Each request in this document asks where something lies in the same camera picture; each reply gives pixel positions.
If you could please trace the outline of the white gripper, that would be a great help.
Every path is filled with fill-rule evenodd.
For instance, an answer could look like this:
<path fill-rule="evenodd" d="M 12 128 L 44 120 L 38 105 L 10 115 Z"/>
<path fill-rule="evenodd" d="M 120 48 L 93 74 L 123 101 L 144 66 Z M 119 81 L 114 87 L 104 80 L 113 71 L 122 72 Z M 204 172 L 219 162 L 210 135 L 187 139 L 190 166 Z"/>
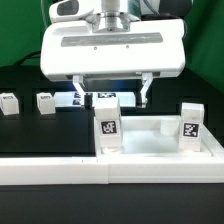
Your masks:
<path fill-rule="evenodd" d="M 46 30 L 40 68 L 51 81 L 72 83 L 84 109 L 92 96 L 84 91 L 83 76 L 108 79 L 141 76 L 136 106 L 145 108 L 153 76 L 176 77 L 185 66 L 181 19 L 133 22 L 127 32 L 94 33 L 85 21 L 55 23 Z"/>

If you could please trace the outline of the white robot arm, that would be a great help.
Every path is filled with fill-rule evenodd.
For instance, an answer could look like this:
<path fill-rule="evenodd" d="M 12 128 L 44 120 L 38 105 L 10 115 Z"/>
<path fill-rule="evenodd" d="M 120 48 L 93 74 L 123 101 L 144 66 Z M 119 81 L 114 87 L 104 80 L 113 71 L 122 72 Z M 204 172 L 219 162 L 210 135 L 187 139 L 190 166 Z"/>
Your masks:
<path fill-rule="evenodd" d="M 51 81 L 71 81 L 81 95 L 87 80 L 140 79 L 136 104 L 145 107 L 155 78 L 177 77 L 185 67 L 183 19 L 157 13 L 143 21 L 138 0 L 61 0 L 49 8 L 40 56 Z"/>

